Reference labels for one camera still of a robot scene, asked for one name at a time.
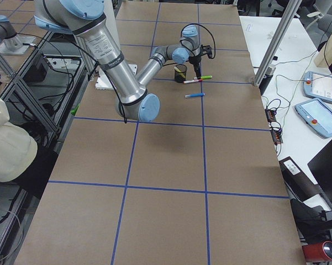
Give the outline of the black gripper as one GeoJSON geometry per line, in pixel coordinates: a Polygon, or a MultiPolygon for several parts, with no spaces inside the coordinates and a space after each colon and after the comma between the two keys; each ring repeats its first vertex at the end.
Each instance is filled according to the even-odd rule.
{"type": "Polygon", "coordinates": [[[188,61],[190,64],[193,65],[195,74],[197,78],[201,77],[201,67],[200,67],[200,62],[202,60],[202,56],[201,55],[196,55],[196,56],[190,56],[188,61]]]}

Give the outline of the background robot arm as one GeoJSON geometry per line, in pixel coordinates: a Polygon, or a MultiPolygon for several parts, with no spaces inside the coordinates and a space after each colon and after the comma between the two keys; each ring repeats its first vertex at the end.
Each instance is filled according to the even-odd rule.
{"type": "Polygon", "coordinates": [[[35,41],[34,36],[21,36],[5,15],[0,15],[0,53],[3,55],[23,55],[35,41]]]}

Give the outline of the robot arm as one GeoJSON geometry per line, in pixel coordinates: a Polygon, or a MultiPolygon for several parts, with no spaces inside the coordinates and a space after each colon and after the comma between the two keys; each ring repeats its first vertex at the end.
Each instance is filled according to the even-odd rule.
{"type": "Polygon", "coordinates": [[[153,121],[160,110],[160,100],[147,91],[147,84],[168,60],[189,61],[196,76],[201,75],[200,61],[204,46],[195,25],[181,31],[179,44],[159,46],[144,68],[134,75],[122,51],[106,26],[103,1],[35,1],[35,22],[40,28],[82,38],[101,70],[115,86],[116,110],[125,119],[153,121]]]}

